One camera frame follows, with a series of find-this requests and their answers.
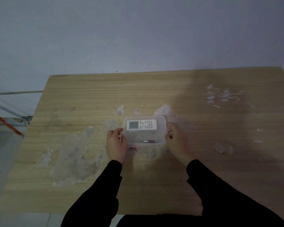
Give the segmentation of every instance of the hand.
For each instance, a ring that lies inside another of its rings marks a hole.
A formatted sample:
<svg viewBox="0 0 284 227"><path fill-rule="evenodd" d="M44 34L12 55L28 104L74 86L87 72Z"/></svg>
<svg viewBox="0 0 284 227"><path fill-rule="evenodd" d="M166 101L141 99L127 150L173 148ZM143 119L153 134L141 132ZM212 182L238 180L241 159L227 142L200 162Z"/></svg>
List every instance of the hand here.
<svg viewBox="0 0 284 227"><path fill-rule="evenodd" d="M122 135L121 139L118 137L121 131L123 131L123 128L107 132L106 154L109 161L116 160L123 165L127 154L127 141L124 135Z"/></svg>
<svg viewBox="0 0 284 227"><path fill-rule="evenodd" d="M174 123L168 123L167 126L169 129L165 139L169 151L186 167L192 160L196 159L188 149L186 134Z"/></svg>

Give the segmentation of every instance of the orange pole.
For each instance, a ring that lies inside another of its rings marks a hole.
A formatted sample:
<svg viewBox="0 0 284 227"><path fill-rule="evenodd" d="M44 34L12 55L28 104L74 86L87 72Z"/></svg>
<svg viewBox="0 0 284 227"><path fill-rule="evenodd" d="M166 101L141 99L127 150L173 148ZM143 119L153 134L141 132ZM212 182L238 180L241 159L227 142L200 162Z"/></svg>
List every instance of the orange pole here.
<svg viewBox="0 0 284 227"><path fill-rule="evenodd" d="M22 134L20 131L18 131L16 128L14 128L12 125L7 123L3 118L0 117L0 122L2 122L5 126L7 126L9 129L11 129L13 132L15 132L17 135L20 135L24 138L24 134Z"/></svg>

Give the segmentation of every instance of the person's right arm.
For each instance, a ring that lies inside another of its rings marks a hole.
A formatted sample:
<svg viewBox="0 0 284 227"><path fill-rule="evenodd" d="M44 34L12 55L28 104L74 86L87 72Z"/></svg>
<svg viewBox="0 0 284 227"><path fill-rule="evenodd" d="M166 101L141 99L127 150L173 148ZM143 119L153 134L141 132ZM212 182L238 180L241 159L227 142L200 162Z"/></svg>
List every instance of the person's right arm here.
<svg viewBox="0 0 284 227"><path fill-rule="evenodd" d="M188 149L185 133L174 124L168 126L172 131L166 136L169 150L186 166L187 182L201 198L206 221L234 226L243 223L284 226L277 214L231 187L197 160Z"/></svg>

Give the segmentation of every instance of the plastic container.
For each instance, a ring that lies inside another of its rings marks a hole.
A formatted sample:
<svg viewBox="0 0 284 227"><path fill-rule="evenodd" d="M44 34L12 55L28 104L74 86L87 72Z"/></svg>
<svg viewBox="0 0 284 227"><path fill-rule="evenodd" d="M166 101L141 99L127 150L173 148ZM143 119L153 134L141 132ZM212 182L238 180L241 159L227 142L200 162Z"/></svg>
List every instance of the plastic container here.
<svg viewBox="0 0 284 227"><path fill-rule="evenodd" d="M128 121L152 120L157 122L156 130L129 130ZM151 146L166 143L167 134L166 118L161 115L156 116L126 116L123 121L123 135L126 137L129 147Z"/></svg>

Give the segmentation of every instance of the remote control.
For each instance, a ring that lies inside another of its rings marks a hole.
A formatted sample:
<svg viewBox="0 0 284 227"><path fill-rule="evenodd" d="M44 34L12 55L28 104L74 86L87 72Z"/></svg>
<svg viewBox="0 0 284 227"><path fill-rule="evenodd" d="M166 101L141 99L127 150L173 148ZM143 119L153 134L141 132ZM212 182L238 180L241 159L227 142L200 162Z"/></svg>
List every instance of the remote control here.
<svg viewBox="0 0 284 227"><path fill-rule="evenodd" d="M128 131L157 130L157 120L129 120L127 121Z"/></svg>

